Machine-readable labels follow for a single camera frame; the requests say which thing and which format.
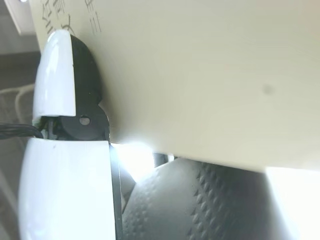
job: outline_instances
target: bright light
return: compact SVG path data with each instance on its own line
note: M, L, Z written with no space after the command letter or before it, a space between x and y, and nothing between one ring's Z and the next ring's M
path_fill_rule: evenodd
M320 172L268 167L266 175L292 237L320 239Z
M138 182L144 175L155 168L154 156L150 148L139 144L112 144L119 160Z

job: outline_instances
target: black cable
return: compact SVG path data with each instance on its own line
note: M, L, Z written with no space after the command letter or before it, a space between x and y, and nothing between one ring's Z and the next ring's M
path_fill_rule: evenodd
M0 140L13 137L36 137L43 139L42 133L34 126L27 124L0 123Z

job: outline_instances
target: beige cardboard surface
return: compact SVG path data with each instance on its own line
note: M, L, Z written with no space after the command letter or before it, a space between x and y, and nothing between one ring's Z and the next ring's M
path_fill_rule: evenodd
M319 1L30 5L41 49L65 28L92 51L114 142L250 170L320 169Z

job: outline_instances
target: white plastic casing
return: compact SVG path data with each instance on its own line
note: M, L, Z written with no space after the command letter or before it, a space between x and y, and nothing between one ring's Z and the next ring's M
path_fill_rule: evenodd
M33 122L42 116L76 115L73 51L70 33L57 30L50 35L38 67Z
M19 190L22 240L115 240L107 141L31 138Z

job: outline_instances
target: round hole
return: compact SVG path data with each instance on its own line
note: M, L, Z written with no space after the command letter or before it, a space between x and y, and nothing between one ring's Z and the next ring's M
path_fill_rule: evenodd
M80 118L79 118L79 122L82 124L82 125L88 125L90 123L90 118L86 115L82 115Z

